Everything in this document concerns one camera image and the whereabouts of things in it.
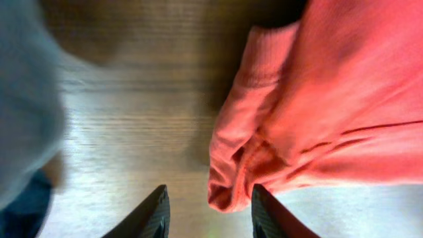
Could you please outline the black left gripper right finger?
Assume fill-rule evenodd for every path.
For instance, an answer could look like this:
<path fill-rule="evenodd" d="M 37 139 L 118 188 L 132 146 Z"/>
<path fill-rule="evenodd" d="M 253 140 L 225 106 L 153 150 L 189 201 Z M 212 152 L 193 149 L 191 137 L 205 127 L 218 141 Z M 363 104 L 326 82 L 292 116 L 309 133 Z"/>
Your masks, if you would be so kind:
<path fill-rule="evenodd" d="M 251 214 L 254 238 L 320 238 L 261 184 L 254 185 Z"/>

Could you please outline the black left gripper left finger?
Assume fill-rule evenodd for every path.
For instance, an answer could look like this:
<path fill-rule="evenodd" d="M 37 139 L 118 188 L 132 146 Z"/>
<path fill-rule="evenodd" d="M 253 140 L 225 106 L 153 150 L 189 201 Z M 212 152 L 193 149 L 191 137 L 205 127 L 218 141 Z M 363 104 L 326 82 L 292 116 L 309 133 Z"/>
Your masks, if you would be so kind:
<path fill-rule="evenodd" d="M 170 221 L 169 195 L 162 184 L 102 238 L 168 238 Z"/>

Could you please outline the orange soccer print t-shirt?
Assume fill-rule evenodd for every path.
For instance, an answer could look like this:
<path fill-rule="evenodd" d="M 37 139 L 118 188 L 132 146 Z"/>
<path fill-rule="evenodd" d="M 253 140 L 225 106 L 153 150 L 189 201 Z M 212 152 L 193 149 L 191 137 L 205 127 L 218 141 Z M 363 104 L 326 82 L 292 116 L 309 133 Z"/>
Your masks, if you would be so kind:
<path fill-rule="evenodd" d="M 210 143 L 213 209 L 243 210 L 256 184 L 421 182 L 421 0 L 309 1 L 251 30 Z"/>

